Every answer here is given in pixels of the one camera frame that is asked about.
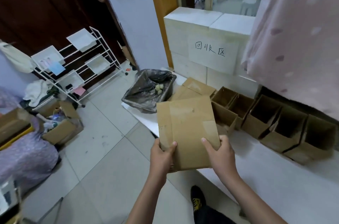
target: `white chair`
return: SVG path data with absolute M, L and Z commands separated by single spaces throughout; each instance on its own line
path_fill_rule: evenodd
M 240 15 L 242 15 L 243 8 L 245 8 L 245 15 L 247 15 L 248 9 L 251 9 L 251 14 L 253 15 L 256 2 L 257 0 L 243 0 L 240 9 Z

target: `white tray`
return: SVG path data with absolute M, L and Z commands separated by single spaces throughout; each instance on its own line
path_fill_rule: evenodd
M 85 84 L 83 78 L 80 77 L 80 75 L 75 70 L 71 70 L 65 76 L 59 78 L 57 82 L 67 93 L 70 93 L 73 89 L 76 89 Z M 71 89 L 66 89 L 66 86 L 68 86 L 69 84 L 72 84 L 73 87 Z
M 70 35 L 67 37 L 67 40 L 81 52 L 85 52 L 97 44 L 96 38 L 85 28 L 79 30 L 73 35 Z
M 85 64 L 95 73 L 101 74 L 110 67 L 109 61 L 102 55 L 96 55 Z
M 49 46 L 35 55 L 32 55 L 31 58 L 41 71 L 50 72 L 48 64 L 52 62 L 59 62 L 61 65 L 65 64 L 64 57 L 54 46 Z

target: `black garbage bag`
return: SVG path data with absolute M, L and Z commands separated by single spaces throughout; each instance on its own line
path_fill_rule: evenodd
M 126 91 L 121 101 L 142 113 L 156 113 L 157 102 L 166 101 L 172 95 L 176 78 L 172 72 L 166 70 L 141 70 L 135 75 L 134 84 Z M 163 84 L 160 94 L 156 89 L 159 84 Z

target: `brown door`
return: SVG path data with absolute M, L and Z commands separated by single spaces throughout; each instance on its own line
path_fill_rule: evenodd
M 8 43 L 15 42 L 14 46 L 29 56 L 50 45 L 55 46 L 57 50 L 64 48 L 69 44 L 66 37 L 82 28 L 88 29 L 90 25 L 100 30 L 100 27 L 91 22 L 91 17 L 77 0 L 0 0 L 0 39 Z M 116 39 L 108 36 L 104 38 L 120 62 L 123 61 L 124 56 Z M 66 56 L 72 51 L 75 51 L 74 47 L 62 54 Z M 66 70 L 79 68 L 96 54 L 97 50 L 92 51 L 82 57 L 81 61 L 70 64 Z M 78 56 L 68 58 L 66 63 Z M 94 79 L 87 88 L 112 70 Z M 90 70 L 82 73 L 83 79 L 92 75 Z

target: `blue card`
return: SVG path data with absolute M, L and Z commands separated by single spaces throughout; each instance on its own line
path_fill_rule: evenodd
M 56 76 L 65 70 L 65 68 L 59 62 L 51 62 L 48 66 L 48 69 Z

